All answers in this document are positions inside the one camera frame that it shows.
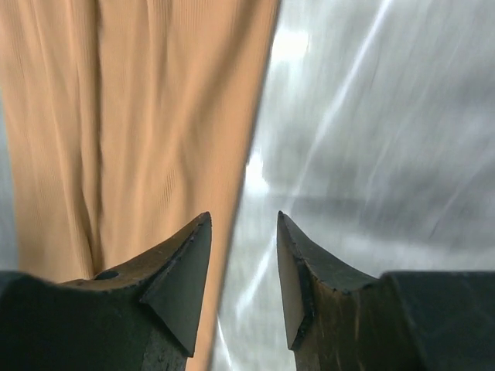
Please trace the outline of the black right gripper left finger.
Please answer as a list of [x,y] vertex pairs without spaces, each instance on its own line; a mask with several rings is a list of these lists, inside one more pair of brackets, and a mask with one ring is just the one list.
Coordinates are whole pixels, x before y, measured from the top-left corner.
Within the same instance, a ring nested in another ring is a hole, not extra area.
[[201,213],[168,240],[99,273],[96,280],[122,284],[130,318],[121,355],[106,370],[183,370],[195,352],[212,220]]

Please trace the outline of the orange garment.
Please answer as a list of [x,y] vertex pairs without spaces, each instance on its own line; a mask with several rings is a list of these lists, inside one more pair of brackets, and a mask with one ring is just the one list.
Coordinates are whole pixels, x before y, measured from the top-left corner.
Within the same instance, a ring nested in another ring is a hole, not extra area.
[[1,91],[22,271],[89,278],[207,211],[189,370],[209,366],[277,1],[3,1]]

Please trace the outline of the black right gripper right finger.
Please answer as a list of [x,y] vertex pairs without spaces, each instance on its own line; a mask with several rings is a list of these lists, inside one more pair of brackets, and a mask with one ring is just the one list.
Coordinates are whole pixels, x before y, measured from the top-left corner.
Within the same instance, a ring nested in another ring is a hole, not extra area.
[[288,348],[298,370],[416,370],[398,294],[277,220],[278,274]]

